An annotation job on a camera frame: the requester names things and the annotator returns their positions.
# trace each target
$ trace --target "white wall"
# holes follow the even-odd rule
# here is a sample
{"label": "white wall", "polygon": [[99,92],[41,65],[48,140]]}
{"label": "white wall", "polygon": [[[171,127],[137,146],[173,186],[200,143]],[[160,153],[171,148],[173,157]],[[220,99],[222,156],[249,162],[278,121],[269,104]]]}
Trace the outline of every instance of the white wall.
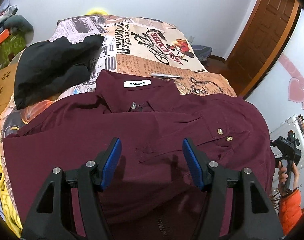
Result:
{"label": "white wall", "polygon": [[224,59],[227,59],[228,56],[230,55],[231,51],[233,50],[237,40],[239,39],[241,33],[243,32],[244,27],[246,26],[246,23],[248,22],[248,19],[253,11],[254,6],[256,5],[256,2],[257,2],[257,0],[250,1],[250,4],[248,6],[248,9],[245,12],[242,22],[241,22],[239,28],[236,30],[236,33],[232,39],[232,42],[223,56]]}
{"label": "white wall", "polygon": [[126,17],[149,17],[175,24],[193,44],[213,47],[223,57],[251,0],[11,0],[35,29],[32,43],[50,38],[60,19],[99,7]]}
{"label": "white wall", "polygon": [[[301,12],[296,28],[283,54],[295,65],[304,78],[304,11]],[[290,74],[277,61],[260,85],[247,98],[261,112],[270,132],[294,114],[302,114],[302,103],[288,100]],[[302,183],[301,195],[304,207],[304,168],[300,170],[299,184]]]}

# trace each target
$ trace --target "door panel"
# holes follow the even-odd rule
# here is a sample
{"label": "door panel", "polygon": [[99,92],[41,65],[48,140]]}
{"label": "door panel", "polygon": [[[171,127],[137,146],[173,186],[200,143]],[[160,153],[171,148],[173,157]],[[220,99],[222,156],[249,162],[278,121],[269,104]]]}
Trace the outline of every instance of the door panel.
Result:
{"label": "door panel", "polygon": [[276,47],[292,14],[294,3],[295,0],[261,0],[246,33],[226,62],[232,71],[241,75],[245,87]]}

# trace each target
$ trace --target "brown door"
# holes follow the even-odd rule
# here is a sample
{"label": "brown door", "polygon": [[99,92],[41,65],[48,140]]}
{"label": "brown door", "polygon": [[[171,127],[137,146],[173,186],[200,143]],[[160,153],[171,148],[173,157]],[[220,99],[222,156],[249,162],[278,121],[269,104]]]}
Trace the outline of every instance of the brown door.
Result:
{"label": "brown door", "polygon": [[226,61],[230,71],[235,72],[234,76],[242,83],[235,89],[237,95],[244,96],[258,82],[264,73],[262,67],[267,65],[267,60],[271,58],[278,43],[284,43],[280,39],[288,36],[284,32],[289,26],[291,15],[296,14],[293,12],[295,3],[295,0],[257,1],[243,33]]}

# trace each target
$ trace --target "human hand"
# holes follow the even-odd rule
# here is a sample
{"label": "human hand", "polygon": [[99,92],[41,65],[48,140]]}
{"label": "human hand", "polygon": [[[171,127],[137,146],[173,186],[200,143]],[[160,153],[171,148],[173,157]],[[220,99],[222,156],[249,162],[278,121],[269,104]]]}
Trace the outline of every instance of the human hand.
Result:
{"label": "human hand", "polygon": [[[285,174],[287,171],[287,167],[282,167],[282,163],[279,162],[279,184],[278,184],[278,190],[281,194],[281,196],[284,196],[287,194],[287,192],[284,191],[284,184],[287,181],[288,175]],[[292,172],[294,174],[294,180],[293,180],[293,189],[298,187],[298,183],[299,183],[299,171],[297,166],[294,164],[294,162],[292,163]]]}

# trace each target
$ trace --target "yellow round object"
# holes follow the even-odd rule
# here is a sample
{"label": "yellow round object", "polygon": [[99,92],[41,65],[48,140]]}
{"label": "yellow round object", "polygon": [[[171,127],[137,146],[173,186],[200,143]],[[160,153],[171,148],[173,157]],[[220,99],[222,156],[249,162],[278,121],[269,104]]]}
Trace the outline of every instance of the yellow round object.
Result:
{"label": "yellow round object", "polygon": [[86,15],[93,15],[93,14],[102,14],[102,15],[107,15],[107,12],[102,10],[102,9],[98,9],[98,8],[95,8],[95,9],[92,9],[92,10],[89,10]]}

